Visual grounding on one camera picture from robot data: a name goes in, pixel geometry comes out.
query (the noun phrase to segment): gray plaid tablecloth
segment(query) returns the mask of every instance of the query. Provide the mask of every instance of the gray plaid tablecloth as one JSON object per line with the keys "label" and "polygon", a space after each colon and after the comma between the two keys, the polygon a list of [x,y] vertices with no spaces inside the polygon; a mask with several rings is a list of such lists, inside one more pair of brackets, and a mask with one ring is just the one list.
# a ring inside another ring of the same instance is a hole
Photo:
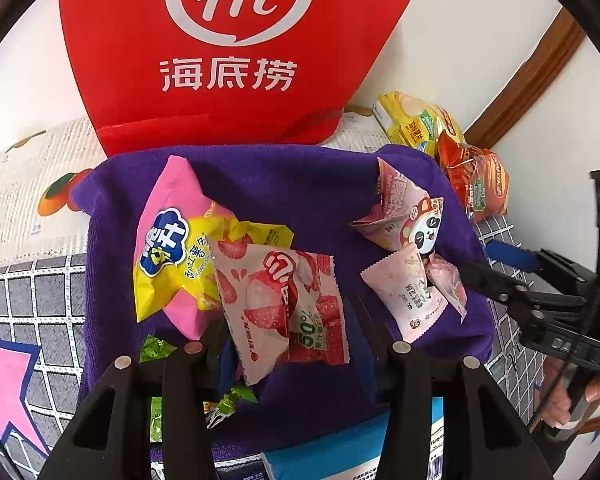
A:
{"label": "gray plaid tablecloth", "polygon": [[[512,231],[506,217],[476,226],[483,243],[497,239],[514,244]],[[76,254],[0,269],[0,338],[42,348],[26,406],[49,449],[75,413],[84,365],[85,260],[84,254]],[[494,268],[533,285],[511,267]],[[526,422],[533,410],[534,389],[542,383],[542,356],[519,345],[519,329],[503,306],[492,301],[490,305],[497,336],[486,367]],[[0,443],[0,461],[13,478],[30,480],[38,476],[45,457],[11,431],[6,444]],[[161,463],[152,463],[152,479],[164,480]]]}

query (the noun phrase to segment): pink strawberry snack package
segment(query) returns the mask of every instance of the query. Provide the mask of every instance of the pink strawberry snack package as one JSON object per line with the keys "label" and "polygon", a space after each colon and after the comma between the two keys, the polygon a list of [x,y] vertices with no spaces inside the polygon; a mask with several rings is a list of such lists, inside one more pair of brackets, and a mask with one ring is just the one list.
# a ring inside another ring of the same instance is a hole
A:
{"label": "pink strawberry snack package", "polygon": [[380,202],[350,225],[388,251],[413,243],[422,255],[433,250],[442,221],[443,198],[430,198],[391,165],[378,158]]}
{"label": "pink strawberry snack package", "polygon": [[[207,240],[222,310],[255,384],[282,362],[349,362],[333,257],[244,242]],[[228,251],[221,244],[244,244]]]}
{"label": "pink strawberry snack package", "polygon": [[382,300],[400,329],[402,338],[413,343],[440,318],[447,300],[427,276],[415,244],[406,244],[360,275]]}
{"label": "pink strawberry snack package", "polygon": [[462,323],[466,317],[466,292],[458,268],[436,253],[429,255],[425,268],[431,282],[459,312]]}

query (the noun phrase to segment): pink and yellow chip bag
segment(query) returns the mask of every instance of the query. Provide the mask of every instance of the pink and yellow chip bag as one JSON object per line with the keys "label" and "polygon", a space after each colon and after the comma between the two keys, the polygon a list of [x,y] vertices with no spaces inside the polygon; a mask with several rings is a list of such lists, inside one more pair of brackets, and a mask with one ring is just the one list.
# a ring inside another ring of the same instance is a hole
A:
{"label": "pink and yellow chip bag", "polygon": [[133,272],[138,322],[164,308],[185,336],[197,338],[220,313],[205,237],[288,248],[293,233],[283,225],[238,221],[202,193],[187,159],[171,155],[138,222]]}

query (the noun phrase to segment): purple towel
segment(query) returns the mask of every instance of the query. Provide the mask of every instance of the purple towel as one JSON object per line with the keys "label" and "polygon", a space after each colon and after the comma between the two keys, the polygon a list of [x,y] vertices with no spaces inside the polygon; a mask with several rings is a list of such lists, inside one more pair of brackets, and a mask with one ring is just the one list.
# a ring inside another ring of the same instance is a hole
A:
{"label": "purple towel", "polygon": [[[341,294],[362,294],[371,314],[395,336],[395,321],[360,277],[388,253],[349,227],[378,201],[376,155],[316,146],[177,146],[126,153],[103,162],[72,195],[91,215],[86,267],[86,365],[80,398],[123,354],[137,358],[148,334],[182,342],[162,312],[136,323],[132,255],[138,219],[169,155],[187,158],[204,193],[239,219],[286,224],[293,248],[335,257]],[[411,148],[385,146],[377,155],[431,196],[445,198],[436,250],[448,261],[484,262],[459,200],[435,161]],[[494,333],[486,300],[468,293],[467,316],[447,308],[416,346],[443,358],[472,354],[486,360]],[[352,365],[285,364],[256,387],[258,404],[245,404],[211,431],[216,460],[293,446],[342,430],[385,406],[363,393]]]}

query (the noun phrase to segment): yellow bread package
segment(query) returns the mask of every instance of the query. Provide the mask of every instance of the yellow bread package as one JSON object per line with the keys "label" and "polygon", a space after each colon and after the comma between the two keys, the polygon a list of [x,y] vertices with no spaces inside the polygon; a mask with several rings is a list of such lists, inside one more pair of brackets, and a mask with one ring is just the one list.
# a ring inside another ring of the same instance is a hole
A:
{"label": "yellow bread package", "polygon": [[171,155],[138,222],[134,250],[134,296],[138,322],[158,312],[181,290],[197,311],[221,306],[205,236],[222,240],[227,256],[248,242],[291,247],[293,233],[283,225],[240,222],[202,193],[186,158]]}
{"label": "yellow bread package", "polygon": [[435,157],[440,133],[447,132],[456,142],[464,135],[444,108],[430,105],[400,92],[381,95],[374,104],[374,115],[389,140]]}

